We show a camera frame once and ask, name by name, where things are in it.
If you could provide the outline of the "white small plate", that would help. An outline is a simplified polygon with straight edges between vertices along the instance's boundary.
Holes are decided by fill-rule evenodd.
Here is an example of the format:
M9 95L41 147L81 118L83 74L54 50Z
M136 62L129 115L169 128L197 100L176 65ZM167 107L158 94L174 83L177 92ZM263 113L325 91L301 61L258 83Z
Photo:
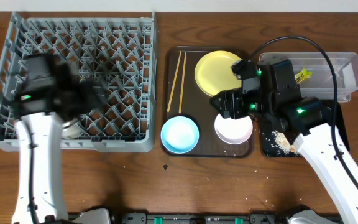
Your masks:
M249 116L240 119L225 119L218 114L214 121L214 130L223 142L237 145L246 142L254 129Z

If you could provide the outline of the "white cup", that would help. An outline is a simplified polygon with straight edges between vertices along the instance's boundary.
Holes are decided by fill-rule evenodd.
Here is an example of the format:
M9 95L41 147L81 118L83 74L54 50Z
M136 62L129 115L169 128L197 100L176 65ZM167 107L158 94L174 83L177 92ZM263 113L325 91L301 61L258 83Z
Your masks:
M81 134L81 128L77 125L78 120L74 119L62 124L62 138L75 139Z

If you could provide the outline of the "rice food scraps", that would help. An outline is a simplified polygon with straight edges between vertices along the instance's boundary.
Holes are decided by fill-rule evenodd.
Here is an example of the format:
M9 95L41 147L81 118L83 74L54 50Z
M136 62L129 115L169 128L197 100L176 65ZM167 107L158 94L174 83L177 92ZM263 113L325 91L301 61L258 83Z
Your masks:
M294 145L291 145L285 135L283 133L280 133L278 131L272 132L271 140L273 143L270 145L278 150L278 154L281 155L297 155L298 152L296 151Z

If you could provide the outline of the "green orange snack wrapper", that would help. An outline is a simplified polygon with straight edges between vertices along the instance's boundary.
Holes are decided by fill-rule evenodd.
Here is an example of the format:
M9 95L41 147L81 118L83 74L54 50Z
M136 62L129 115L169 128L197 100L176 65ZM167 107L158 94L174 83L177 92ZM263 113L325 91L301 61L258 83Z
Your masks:
M313 72L303 68L299 73L295 74L295 81L300 84L312 76Z

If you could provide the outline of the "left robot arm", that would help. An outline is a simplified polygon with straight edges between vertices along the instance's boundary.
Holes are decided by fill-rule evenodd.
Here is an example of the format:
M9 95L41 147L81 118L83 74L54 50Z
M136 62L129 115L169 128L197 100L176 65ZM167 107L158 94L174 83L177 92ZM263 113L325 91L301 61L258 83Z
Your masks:
M61 141L68 123L102 107L104 88L76 81L52 54L24 58L27 75L11 105L19 141L19 190L13 223L71 223L62 184Z

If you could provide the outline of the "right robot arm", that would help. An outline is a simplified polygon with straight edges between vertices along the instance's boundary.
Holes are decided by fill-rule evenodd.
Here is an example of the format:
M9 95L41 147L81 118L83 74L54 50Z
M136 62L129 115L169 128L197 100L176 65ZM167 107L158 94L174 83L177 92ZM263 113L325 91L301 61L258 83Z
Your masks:
M231 69L241 87L212 96L211 105L223 118L269 121L316 172L342 221L358 223L358 165L336 127L337 104L330 108L316 97L302 97L286 57L242 59Z

